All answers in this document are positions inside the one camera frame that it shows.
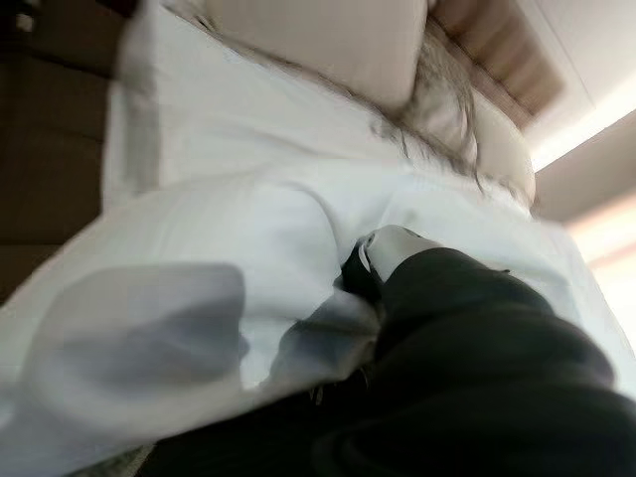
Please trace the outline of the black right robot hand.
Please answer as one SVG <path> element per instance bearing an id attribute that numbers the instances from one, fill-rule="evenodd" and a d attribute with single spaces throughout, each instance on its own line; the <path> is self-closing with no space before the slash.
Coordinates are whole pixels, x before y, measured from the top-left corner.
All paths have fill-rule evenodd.
<path id="1" fill-rule="evenodd" d="M 139 474 L 634 474 L 634 401 L 523 281 L 398 226 L 361 239 L 342 275 L 384 312 L 367 368 L 161 441 Z"/>

